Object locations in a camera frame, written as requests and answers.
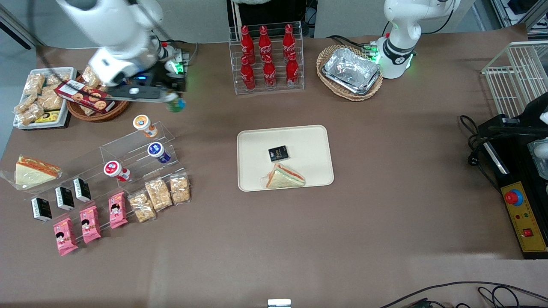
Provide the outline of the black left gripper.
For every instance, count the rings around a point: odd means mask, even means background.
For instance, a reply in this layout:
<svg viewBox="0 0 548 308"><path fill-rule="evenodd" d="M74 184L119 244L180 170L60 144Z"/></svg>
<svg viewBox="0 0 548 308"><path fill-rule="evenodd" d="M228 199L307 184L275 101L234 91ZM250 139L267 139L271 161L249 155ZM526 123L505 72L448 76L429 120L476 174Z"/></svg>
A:
<svg viewBox="0 0 548 308"><path fill-rule="evenodd" d="M526 135L536 138L548 136L548 126L541 116L547 112L548 92L527 104L523 113L513 118L503 117L503 126L489 126L488 130L507 135Z"/></svg>

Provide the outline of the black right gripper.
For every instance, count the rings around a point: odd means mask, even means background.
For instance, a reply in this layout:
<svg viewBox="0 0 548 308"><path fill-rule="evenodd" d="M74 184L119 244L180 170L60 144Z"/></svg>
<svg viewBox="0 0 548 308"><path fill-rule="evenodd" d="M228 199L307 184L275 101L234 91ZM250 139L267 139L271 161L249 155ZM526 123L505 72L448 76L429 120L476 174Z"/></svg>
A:
<svg viewBox="0 0 548 308"><path fill-rule="evenodd" d="M141 72L141 76L145 76L146 86L165 86L168 89L179 92L180 99L185 100L186 72L176 74L170 72L165 67L165 64L155 64L151 68ZM171 104L173 101L178 101L177 93L168 93L164 97L164 102L167 104Z"/></svg>

